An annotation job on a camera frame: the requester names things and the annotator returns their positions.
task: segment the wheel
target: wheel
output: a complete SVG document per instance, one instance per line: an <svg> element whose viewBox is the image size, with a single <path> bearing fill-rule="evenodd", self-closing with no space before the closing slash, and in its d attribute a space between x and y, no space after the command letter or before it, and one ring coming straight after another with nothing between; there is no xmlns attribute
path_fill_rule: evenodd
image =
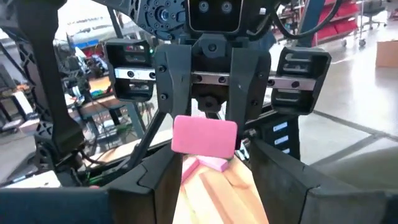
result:
<svg viewBox="0 0 398 224"><path fill-rule="evenodd" d="M347 46L347 40L341 41L341 46L346 47Z"/></svg>
<svg viewBox="0 0 398 224"><path fill-rule="evenodd" d="M365 41L364 39L359 40L359 46L360 46L360 47L365 46L365 44L366 44L366 41Z"/></svg>

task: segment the gray floor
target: gray floor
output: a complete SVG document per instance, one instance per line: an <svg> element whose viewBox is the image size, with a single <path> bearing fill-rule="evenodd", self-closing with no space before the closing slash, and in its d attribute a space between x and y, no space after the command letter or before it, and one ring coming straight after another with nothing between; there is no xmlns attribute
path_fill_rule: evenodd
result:
<svg viewBox="0 0 398 224"><path fill-rule="evenodd" d="M398 68L375 68L376 41L398 33L398 23L364 33L366 47L348 37L325 44L333 56L314 114L300 117L302 159L323 166L353 155L398 147ZM278 49L272 49L276 61ZM0 60L7 64L4 56ZM161 129L170 128L167 118ZM0 138L0 180L34 150L32 137L21 133Z"/></svg>

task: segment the screw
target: screw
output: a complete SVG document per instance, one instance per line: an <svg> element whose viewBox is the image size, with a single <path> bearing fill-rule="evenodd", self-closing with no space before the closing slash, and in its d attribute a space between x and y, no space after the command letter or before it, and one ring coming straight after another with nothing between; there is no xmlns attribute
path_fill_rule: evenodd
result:
<svg viewBox="0 0 398 224"><path fill-rule="evenodd" d="M215 44L209 44L208 48L209 48L209 51L214 52L214 51L216 51L217 46Z"/></svg>
<svg viewBox="0 0 398 224"><path fill-rule="evenodd" d="M225 77L219 77L218 78L218 82L219 83L225 83L225 81L226 81Z"/></svg>
<svg viewBox="0 0 398 224"><path fill-rule="evenodd" d="M134 77L134 72L133 71L128 71L127 72L127 76L130 77L130 78Z"/></svg>
<svg viewBox="0 0 398 224"><path fill-rule="evenodd" d="M166 72L166 66L161 65L157 68L160 72Z"/></svg>
<svg viewBox="0 0 398 224"><path fill-rule="evenodd" d="M268 80L268 86L274 86L275 85L275 81L274 80Z"/></svg>
<svg viewBox="0 0 398 224"><path fill-rule="evenodd" d="M161 100L167 100L167 95L166 94L161 94L160 99Z"/></svg>
<svg viewBox="0 0 398 224"><path fill-rule="evenodd" d="M299 87L300 86L300 82L298 82L298 81L294 81L293 83L292 83L292 88L297 88L297 87Z"/></svg>

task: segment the camera lens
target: camera lens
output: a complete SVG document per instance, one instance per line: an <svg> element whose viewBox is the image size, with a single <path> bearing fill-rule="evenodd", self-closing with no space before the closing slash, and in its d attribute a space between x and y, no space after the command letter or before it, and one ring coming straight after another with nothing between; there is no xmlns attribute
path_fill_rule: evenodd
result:
<svg viewBox="0 0 398 224"><path fill-rule="evenodd" d="M167 9L162 9L162 10L160 11L160 18L161 18L163 21L167 21L167 19L169 19L169 12L168 12Z"/></svg>
<svg viewBox="0 0 398 224"><path fill-rule="evenodd" d="M205 13L209 11L209 4L206 1L199 2L199 11Z"/></svg>
<svg viewBox="0 0 398 224"><path fill-rule="evenodd" d="M230 2L224 2L221 6L221 10L225 14L229 14L232 11L232 4Z"/></svg>

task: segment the pink eraser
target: pink eraser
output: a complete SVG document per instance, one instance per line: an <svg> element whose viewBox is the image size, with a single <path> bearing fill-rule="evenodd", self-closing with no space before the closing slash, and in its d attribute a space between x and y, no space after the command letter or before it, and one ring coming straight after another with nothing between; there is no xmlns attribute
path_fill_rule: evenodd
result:
<svg viewBox="0 0 398 224"><path fill-rule="evenodd" d="M229 164L226 159L207 157L207 156L198 156L197 158L202 165L213 168L220 172L224 172L224 170L228 169Z"/></svg>
<svg viewBox="0 0 398 224"><path fill-rule="evenodd" d="M191 173L199 166L199 160L195 157L189 157L182 164L181 184Z"/></svg>
<svg viewBox="0 0 398 224"><path fill-rule="evenodd" d="M172 150L230 159L237 132L238 125L233 121L178 115L174 119Z"/></svg>

